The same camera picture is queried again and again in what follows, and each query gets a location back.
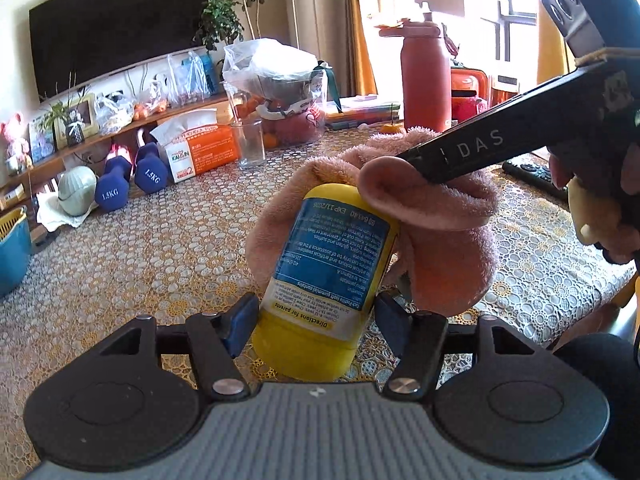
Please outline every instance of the black television screen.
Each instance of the black television screen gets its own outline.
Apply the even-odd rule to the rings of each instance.
[[[40,98],[195,46],[207,0],[49,0],[29,12]]]

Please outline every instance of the bottle label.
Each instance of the bottle label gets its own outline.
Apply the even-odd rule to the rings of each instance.
[[[289,234],[262,308],[340,340],[359,335],[389,224],[356,206],[308,198]]]

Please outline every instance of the pink towel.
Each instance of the pink towel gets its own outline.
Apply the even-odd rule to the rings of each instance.
[[[486,225],[497,209],[497,191],[483,171],[446,185],[430,184],[394,155],[437,134],[413,128],[374,135],[338,156],[306,161],[266,205],[246,242],[254,278],[266,288],[305,195],[336,182],[357,186],[366,202],[398,219],[398,260],[385,283],[403,273],[411,279],[418,309],[455,316],[476,304],[491,285],[497,254]]]

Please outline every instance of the yellow bottle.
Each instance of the yellow bottle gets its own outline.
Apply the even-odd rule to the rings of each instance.
[[[252,336],[258,356],[303,381],[345,373],[397,234],[397,221],[353,186],[309,191],[260,304]]]

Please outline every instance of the blue label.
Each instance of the blue label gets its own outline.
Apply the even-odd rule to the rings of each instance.
[[[389,224],[335,200],[307,198],[273,277],[361,310]]]

